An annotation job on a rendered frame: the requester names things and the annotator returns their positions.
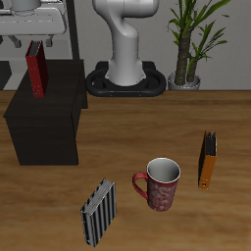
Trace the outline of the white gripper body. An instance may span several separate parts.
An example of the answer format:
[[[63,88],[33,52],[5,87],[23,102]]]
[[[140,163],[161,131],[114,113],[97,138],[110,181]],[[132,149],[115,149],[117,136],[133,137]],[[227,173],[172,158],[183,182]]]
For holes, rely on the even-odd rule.
[[[0,10],[0,35],[62,34],[66,29],[64,13],[56,6],[41,6],[22,15]]]

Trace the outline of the red book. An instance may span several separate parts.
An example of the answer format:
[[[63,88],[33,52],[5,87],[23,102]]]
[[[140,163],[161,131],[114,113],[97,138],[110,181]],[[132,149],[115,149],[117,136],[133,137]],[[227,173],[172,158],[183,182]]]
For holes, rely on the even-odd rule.
[[[32,40],[25,54],[25,58],[33,95],[35,98],[43,98],[49,80],[43,42],[41,40]]]

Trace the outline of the black and white striped book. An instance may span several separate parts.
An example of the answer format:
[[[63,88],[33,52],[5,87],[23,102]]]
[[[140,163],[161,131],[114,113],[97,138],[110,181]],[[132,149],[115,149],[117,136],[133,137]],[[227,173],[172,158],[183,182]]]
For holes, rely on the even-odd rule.
[[[103,178],[80,213],[85,242],[95,247],[117,214],[116,184]]]

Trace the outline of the orange book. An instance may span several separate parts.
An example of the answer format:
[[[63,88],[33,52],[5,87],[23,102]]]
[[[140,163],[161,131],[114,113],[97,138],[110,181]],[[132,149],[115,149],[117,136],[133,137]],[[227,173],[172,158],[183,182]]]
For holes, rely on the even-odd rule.
[[[198,163],[198,187],[208,189],[217,159],[217,137],[205,132]]]

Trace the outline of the dark wooden cabinet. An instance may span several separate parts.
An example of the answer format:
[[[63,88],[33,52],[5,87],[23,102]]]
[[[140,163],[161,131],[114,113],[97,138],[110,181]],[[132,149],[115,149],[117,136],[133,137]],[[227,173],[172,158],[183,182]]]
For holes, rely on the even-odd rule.
[[[76,132],[87,107],[82,60],[49,60],[45,96],[33,96],[25,75],[4,118],[22,166],[73,166],[78,163]]]

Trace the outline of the pot plant in white pot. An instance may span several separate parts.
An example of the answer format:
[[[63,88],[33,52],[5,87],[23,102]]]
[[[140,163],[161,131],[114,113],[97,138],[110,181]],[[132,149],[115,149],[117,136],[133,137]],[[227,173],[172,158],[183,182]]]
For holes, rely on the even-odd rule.
[[[174,24],[177,31],[173,30],[174,44],[178,47],[176,71],[168,77],[168,90],[198,90],[201,79],[196,75],[197,63],[210,59],[207,53],[214,47],[226,44],[221,40],[225,28],[219,29],[212,37],[209,37],[215,21],[204,27],[200,26],[207,18],[230,0],[219,0],[215,4],[209,1],[201,10],[196,9],[197,0],[178,0],[176,16],[169,21]]]

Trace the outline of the red patterned mug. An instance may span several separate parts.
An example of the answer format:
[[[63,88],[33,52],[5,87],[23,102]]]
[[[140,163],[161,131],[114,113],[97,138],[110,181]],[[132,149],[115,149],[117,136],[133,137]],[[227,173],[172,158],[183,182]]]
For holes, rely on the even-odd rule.
[[[145,173],[136,173],[132,177],[134,189],[147,200],[149,207],[158,212],[168,211],[176,193],[176,186],[180,177],[179,165],[167,158],[151,160]],[[147,190],[143,191],[136,181],[144,178]]]

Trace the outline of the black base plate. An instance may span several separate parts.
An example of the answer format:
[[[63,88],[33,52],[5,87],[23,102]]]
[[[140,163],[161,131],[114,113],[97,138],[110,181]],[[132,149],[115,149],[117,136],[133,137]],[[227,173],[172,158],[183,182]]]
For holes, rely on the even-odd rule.
[[[156,70],[151,61],[143,61],[146,78],[132,86],[119,86],[105,78],[108,62],[101,61],[86,78],[87,91],[97,97],[154,97],[161,95],[167,86],[166,78]]]

